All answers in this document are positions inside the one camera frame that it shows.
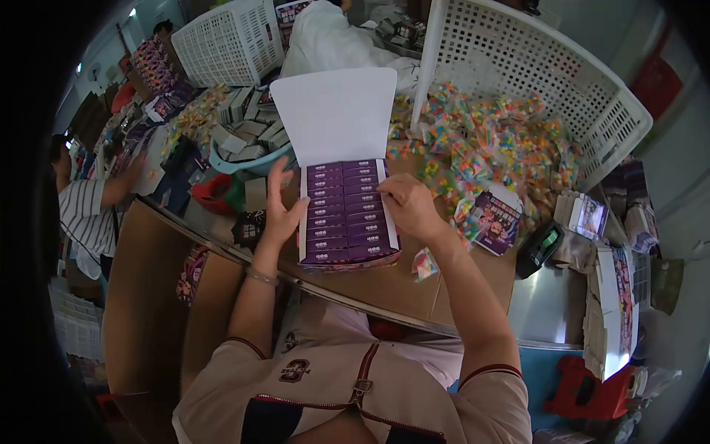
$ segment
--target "white plastic basket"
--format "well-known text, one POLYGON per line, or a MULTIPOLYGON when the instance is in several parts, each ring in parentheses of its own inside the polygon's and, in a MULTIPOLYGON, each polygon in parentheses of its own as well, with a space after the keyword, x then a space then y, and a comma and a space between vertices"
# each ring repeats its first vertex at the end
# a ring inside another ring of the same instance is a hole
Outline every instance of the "white plastic basket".
POLYGON ((272 0, 218 6, 172 36, 182 67, 196 87, 257 85, 283 64, 272 0))
POLYGON ((412 130, 432 83, 462 92, 545 100, 580 143, 583 193, 649 132, 653 119, 623 81, 592 54, 533 17, 489 0, 434 0, 412 130))

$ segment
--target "purple packaging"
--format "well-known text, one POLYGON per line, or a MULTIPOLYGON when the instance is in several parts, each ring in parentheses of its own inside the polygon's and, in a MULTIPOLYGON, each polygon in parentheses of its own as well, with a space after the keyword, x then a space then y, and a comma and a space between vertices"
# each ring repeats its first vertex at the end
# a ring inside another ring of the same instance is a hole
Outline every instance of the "purple packaging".
POLYGON ((345 206, 346 215, 356 215, 359 212, 382 211, 382 202, 354 203, 345 206))
POLYGON ((348 237, 359 236, 360 234, 386 233, 387 224, 385 222, 375 222, 372 224, 348 225, 348 237))
POLYGON ((396 253, 397 249, 387 245, 361 245, 359 247, 348 248, 348 256, 351 261, 361 261, 375 256, 396 253))
POLYGON ((347 237, 334 237, 332 239, 316 239, 306 242, 306 252, 319 250, 335 250, 338 248, 347 248, 349 245, 347 237))
POLYGON ((350 168, 349 170, 343 170, 344 178, 353 178, 358 175, 377 175, 377 168, 367 167, 367 168, 350 168))
POLYGON ((366 193, 345 196, 345 205, 353 205, 356 203, 365 202, 381 202, 382 196, 380 193, 366 193))
POLYGON ((329 207, 331 205, 342 205, 343 195, 311 199, 308 208, 329 207))
POLYGON ((356 215, 347 215, 346 221, 348 225, 354 224, 364 224, 372 222, 382 222, 385 223, 385 212, 375 211, 375 212, 362 212, 356 215))
POLYGON ((306 168, 306 173, 317 173, 319 171, 333 171, 341 170, 343 168, 342 162, 324 163, 323 165, 313 165, 306 168))
POLYGON ((309 251, 306 253, 302 264, 328 264, 331 262, 345 262, 350 259, 348 249, 309 251))
POLYGON ((377 190, 377 183, 372 185, 350 185, 345 187, 345 194, 374 193, 377 190))
POLYGON ((341 170, 331 170, 331 171, 319 171, 317 173, 308 173, 308 176, 306 179, 308 182, 315 182, 317 180, 323 180, 323 179, 333 179, 333 178, 339 178, 342 177, 342 171, 341 170))
POLYGON ((308 210, 308 219, 316 217, 335 216, 345 214, 345 205, 333 205, 331 207, 318 207, 308 210))
POLYGON ((359 247, 361 245, 379 245, 387 242, 387 233, 370 233, 359 234, 357 236, 348 236, 348 247, 359 247))
POLYGON ((315 239, 330 239, 332 237, 345 237, 348 234, 345 225, 340 225, 339 227, 326 227, 326 228, 316 228, 309 229, 306 231, 305 242, 309 242, 315 239))
POLYGON ((343 187, 321 188, 319 190, 308 190, 308 197, 317 199, 321 197, 333 197, 343 194, 343 187))
POLYGON ((345 186, 348 185, 363 185, 363 184, 368 184, 371 183, 373 185, 378 185, 380 181, 377 179, 376 175, 363 175, 363 176, 358 176, 354 178, 345 178, 343 179, 343 184, 345 186))
POLYGON ((321 179, 315 182, 309 182, 307 187, 308 190, 317 190, 320 188, 333 188, 343 185, 343 178, 332 178, 332 179, 321 179))
POLYGON ((325 216, 325 217, 318 217, 316 219, 309 219, 306 222, 306 229, 336 227, 337 225, 344 225, 344 224, 345 224, 345 216, 344 215, 325 216))
POLYGON ((366 167, 372 167, 377 169, 377 163, 375 159, 371 159, 369 161, 352 161, 352 162, 343 162, 342 163, 342 168, 348 170, 350 168, 366 168, 366 167))

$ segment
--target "bracelet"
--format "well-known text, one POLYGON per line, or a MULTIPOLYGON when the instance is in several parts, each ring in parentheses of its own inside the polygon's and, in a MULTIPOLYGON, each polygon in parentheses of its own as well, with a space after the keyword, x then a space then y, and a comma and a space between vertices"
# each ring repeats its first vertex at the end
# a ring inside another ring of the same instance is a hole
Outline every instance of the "bracelet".
POLYGON ((263 273, 259 273, 257 270, 251 268, 250 266, 246 267, 246 275, 250 278, 256 279, 257 281, 267 283, 270 286, 278 287, 278 278, 270 278, 263 273))

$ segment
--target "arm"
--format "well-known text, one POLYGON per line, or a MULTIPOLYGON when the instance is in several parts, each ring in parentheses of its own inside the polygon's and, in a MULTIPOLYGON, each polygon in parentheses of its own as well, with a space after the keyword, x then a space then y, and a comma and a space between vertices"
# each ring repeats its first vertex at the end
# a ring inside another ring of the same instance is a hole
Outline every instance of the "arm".
POLYGON ((101 195, 101 208, 117 205, 131 192, 133 184, 143 171, 146 152, 138 154, 133 163, 117 178, 106 179, 104 193, 101 195))
MULTIPOLYGON (((299 200, 291 211, 286 211, 281 203, 281 184, 293 176, 292 170, 283 172, 286 160, 286 157, 282 157, 276 161, 268 175, 266 228, 251 262, 253 270, 270 278, 276 277, 281 247, 296 230, 310 201, 308 197, 299 200)), ((226 336, 248 341, 261 354, 271 358, 274 298, 273 286, 247 276, 236 297, 226 336)))
POLYGON ((503 307, 456 232, 434 208, 431 192, 411 175, 394 175, 380 184, 395 223, 426 243, 449 291, 454 324, 464 343, 461 380, 477 369, 505 364, 520 370, 515 335, 503 307))

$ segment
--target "table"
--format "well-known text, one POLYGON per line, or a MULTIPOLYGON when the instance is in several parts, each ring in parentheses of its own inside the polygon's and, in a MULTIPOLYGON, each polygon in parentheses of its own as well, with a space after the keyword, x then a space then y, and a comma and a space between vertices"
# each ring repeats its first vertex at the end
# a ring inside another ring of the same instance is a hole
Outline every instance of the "table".
MULTIPOLYGON (((194 200, 188 203, 183 217, 160 208, 150 198, 140 197, 134 204, 151 208, 171 227, 217 254, 240 264, 251 263, 251 252, 233 243, 231 228, 236 222, 235 217, 213 215, 194 200)), ((349 298, 294 276, 287 268, 280 261, 279 277, 308 293, 396 323, 441 335, 458 336, 451 325, 430 322, 349 298)), ((586 279, 570 270, 545 267, 528 279, 516 280, 508 319, 518 338, 518 345, 546 350, 582 350, 585 296, 586 279)))

